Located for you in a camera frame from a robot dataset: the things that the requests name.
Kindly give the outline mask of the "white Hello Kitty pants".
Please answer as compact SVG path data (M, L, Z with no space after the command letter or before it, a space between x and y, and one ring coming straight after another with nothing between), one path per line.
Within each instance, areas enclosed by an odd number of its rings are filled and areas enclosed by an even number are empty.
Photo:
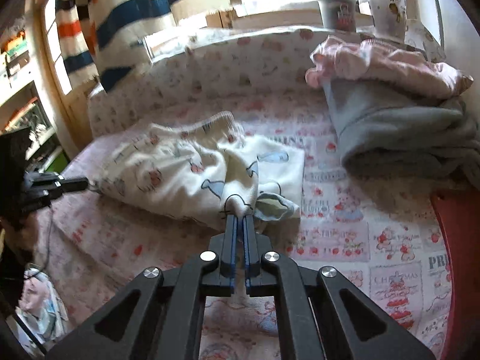
M136 125L95 180L122 203L221 231L228 215L270 223L300 216L304 152L248 136L228 111L196 124Z

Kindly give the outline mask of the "white shelf unit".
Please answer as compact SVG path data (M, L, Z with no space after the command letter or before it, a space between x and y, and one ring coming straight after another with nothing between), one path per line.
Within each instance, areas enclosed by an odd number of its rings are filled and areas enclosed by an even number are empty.
M30 49L24 30L1 46L1 133L28 130L25 151L30 172L62 172L69 157L61 146L55 127L34 82Z

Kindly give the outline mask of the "pink print bed sheet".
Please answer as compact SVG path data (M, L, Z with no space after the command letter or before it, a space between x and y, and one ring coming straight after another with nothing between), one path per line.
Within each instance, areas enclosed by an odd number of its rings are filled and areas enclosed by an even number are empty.
M169 102L135 112L137 127L189 125L230 111L246 134L305 153L299 220L268 225L275 250L336 267L435 355L443 351L452 283L430 203L431 180L357 180L341 167L318 93ZM39 216L35 260L46 266L73 324L149 266L169 270L205 250L211 230L149 214L94 192L67 195Z

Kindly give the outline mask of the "pink bag on floor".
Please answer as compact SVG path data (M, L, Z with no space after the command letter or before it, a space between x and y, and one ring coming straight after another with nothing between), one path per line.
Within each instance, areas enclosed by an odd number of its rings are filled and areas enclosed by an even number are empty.
M35 267L24 272L26 281L16 314L47 349L71 330L63 301L49 275Z

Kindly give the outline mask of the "striped hanging curtain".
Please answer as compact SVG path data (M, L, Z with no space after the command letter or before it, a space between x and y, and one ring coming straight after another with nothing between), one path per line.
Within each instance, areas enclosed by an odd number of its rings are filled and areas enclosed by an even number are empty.
M140 48L144 38L240 1L55 0L59 49L70 86L97 79L110 91L149 61Z

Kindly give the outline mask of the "red mat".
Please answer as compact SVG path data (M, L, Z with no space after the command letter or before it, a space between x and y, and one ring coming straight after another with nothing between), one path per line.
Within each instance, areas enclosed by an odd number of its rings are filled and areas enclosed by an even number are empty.
M442 359L479 358L479 192L430 195L448 255L451 306Z

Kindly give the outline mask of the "folded grey garment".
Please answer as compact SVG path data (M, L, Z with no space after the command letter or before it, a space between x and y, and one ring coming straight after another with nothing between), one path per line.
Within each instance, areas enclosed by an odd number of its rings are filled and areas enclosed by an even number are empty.
M341 164L355 176L444 178L479 186L479 125L460 97L436 102L375 80L324 86Z

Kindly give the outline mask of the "baby bear patterned headboard cover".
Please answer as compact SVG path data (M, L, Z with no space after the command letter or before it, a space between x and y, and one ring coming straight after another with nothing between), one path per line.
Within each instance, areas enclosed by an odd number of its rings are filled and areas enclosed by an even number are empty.
M92 135L125 131L152 112L182 103L302 91L310 54L328 35L299 26L250 33L209 30L151 66L134 69L110 91L96 87L88 100Z

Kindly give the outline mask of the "folded pink garment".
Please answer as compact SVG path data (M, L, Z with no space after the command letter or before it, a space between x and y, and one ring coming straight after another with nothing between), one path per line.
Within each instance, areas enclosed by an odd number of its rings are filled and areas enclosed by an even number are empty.
M463 94L473 77L440 62L432 63L417 51L395 48L377 39L350 43L329 36L311 53L313 68L306 83L320 88L333 80L379 80L406 92L444 100Z

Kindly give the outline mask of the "grey lidded jar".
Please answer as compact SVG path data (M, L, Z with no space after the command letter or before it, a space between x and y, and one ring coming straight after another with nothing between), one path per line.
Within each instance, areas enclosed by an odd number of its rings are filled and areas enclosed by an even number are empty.
M317 0L323 26L326 29L356 32L357 0Z

